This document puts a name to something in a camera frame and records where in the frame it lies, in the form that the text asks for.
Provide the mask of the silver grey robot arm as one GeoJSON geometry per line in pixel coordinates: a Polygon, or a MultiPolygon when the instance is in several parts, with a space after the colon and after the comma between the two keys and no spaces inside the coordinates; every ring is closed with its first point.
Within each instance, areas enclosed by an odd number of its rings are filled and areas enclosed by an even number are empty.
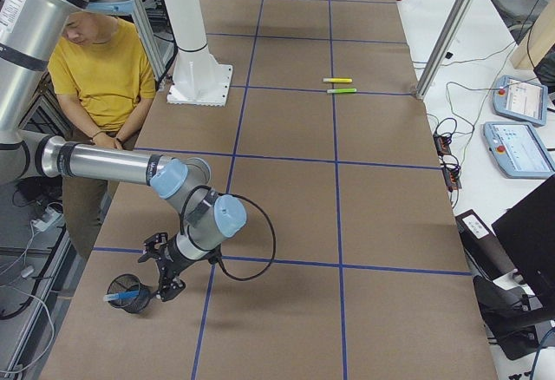
{"type": "Polygon", "coordinates": [[[206,259],[216,262],[220,245],[246,222],[238,198],[210,188],[211,170],[200,158],[184,161],[67,142],[22,130],[25,114],[62,29],[72,13],[86,10],[130,15],[134,0],[5,0],[1,9],[1,180],[29,176],[75,176],[150,186],[180,217],[174,236],[158,233],[142,258],[159,270],[154,296],[168,301],[185,288],[180,274],[206,259]]]}

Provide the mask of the black mesh cup near arm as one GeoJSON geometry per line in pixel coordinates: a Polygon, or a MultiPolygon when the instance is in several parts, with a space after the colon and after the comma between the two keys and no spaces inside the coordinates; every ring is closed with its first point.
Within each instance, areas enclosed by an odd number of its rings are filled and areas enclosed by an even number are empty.
{"type": "Polygon", "coordinates": [[[110,283],[103,300],[114,308],[138,314],[146,309],[150,297],[150,289],[137,276],[125,273],[110,283]]]}

